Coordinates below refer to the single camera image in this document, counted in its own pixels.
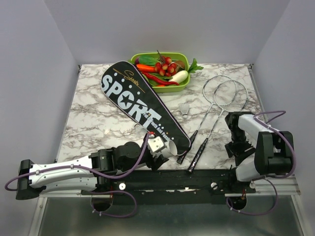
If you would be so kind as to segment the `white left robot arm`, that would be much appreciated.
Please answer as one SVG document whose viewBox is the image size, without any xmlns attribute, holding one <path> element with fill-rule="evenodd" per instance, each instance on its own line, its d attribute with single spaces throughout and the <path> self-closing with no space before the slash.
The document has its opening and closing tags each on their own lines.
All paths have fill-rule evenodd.
<svg viewBox="0 0 315 236">
<path fill-rule="evenodd" d="M 104 194 L 109 189 L 107 178 L 125 177 L 143 165 L 156 171 L 176 154 L 177 148 L 173 141 L 165 143 L 160 138 L 152 138 L 142 146 L 127 142 L 62 163 L 35 164 L 26 159 L 20 163 L 16 199 L 34 199 L 40 193 L 60 190 Z"/>
</svg>

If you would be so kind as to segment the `white shuttlecock tube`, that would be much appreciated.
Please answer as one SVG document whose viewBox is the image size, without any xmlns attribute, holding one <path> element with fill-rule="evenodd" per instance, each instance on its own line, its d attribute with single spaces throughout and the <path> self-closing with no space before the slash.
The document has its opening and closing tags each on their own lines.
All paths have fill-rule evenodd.
<svg viewBox="0 0 315 236">
<path fill-rule="evenodd" d="M 164 147 L 160 152 L 157 153 L 157 156 L 162 155 L 164 158 L 170 158 L 178 155 L 177 147 L 172 140 L 164 143 Z"/>
</svg>

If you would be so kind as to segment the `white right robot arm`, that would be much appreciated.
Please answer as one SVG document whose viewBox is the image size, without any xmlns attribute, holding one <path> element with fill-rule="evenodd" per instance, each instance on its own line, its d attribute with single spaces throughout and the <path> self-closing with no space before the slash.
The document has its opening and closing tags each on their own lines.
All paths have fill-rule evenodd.
<svg viewBox="0 0 315 236">
<path fill-rule="evenodd" d="M 228 157 L 235 158 L 234 176 L 226 181 L 233 193 L 244 182 L 263 177 L 286 178 L 296 168 L 293 135 L 279 131 L 251 112 L 229 112 L 225 122 L 231 142 L 225 145 Z"/>
</svg>

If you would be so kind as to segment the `white shuttlecock with black band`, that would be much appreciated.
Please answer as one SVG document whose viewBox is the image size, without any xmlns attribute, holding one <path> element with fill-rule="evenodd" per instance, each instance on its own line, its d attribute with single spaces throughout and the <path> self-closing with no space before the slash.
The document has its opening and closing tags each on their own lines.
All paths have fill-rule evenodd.
<svg viewBox="0 0 315 236">
<path fill-rule="evenodd" d="M 180 112 L 182 114 L 183 119 L 188 118 L 189 113 L 189 104 L 188 103 L 182 103 L 179 105 Z"/>
</svg>

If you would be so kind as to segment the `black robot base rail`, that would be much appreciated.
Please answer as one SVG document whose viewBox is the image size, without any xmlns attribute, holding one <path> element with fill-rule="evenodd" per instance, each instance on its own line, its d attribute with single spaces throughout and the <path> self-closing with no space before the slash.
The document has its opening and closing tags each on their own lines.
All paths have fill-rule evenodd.
<svg viewBox="0 0 315 236">
<path fill-rule="evenodd" d="M 225 196 L 240 197 L 255 193 L 249 182 L 239 182 L 233 170 L 186 170 L 145 171 L 135 170 L 120 179 L 97 177 L 96 193 L 114 191 L 113 202 L 118 205 L 132 204 L 132 199 L 119 193 L 119 184 L 132 194 L 138 205 L 179 205 L 225 203 Z"/>
</svg>

